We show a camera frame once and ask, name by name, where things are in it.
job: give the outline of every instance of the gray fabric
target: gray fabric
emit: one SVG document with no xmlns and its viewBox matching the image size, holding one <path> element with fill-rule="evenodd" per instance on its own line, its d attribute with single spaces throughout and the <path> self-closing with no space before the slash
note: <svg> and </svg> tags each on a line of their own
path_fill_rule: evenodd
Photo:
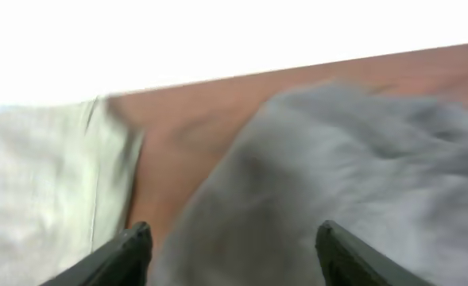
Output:
<svg viewBox="0 0 468 286">
<path fill-rule="evenodd" d="M 468 111 L 330 84 L 268 101 L 192 197 L 152 286 L 321 285 L 334 219 L 440 285 L 468 285 Z"/>
<path fill-rule="evenodd" d="M 141 134 L 105 100 L 0 110 L 0 286 L 34 286 L 126 222 Z"/>
</svg>

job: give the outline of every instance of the gray towel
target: gray towel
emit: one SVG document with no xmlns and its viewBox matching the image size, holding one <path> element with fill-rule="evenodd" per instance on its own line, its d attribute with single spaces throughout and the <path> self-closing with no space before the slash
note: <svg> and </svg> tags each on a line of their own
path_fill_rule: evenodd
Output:
<svg viewBox="0 0 468 286">
<path fill-rule="evenodd" d="M 468 110 L 330 84 L 269 100 L 201 185 L 152 286 L 323 285 L 334 219 L 406 269 L 468 285 Z"/>
</svg>

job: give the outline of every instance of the brown wooden surface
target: brown wooden surface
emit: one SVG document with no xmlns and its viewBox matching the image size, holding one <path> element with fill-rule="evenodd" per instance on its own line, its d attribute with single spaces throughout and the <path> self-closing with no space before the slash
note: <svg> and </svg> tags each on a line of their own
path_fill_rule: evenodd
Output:
<svg viewBox="0 0 468 286">
<path fill-rule="evenodd" d="M 260 104 L 278 91 L 327 79 L 361 83 L 388 96 L 437 95 L 468 106 L 468 45 L 266 72 L 113 99 L 118 113 L 146 131 L 128 224 L 148 222 L 158 249 L 193 191 Z"/>
</svg>

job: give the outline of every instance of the white cloth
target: white cloth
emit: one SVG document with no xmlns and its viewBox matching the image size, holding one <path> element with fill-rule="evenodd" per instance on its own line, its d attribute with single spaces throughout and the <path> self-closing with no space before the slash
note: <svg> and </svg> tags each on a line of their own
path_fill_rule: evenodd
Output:
<svg viewBox="0 0 468 286">
<path fill-rule="evenodd" d="M 105 100 L 0 110 L 0 285 L 63 272 L 124 226 L 141 134 Z"/>
</svg>

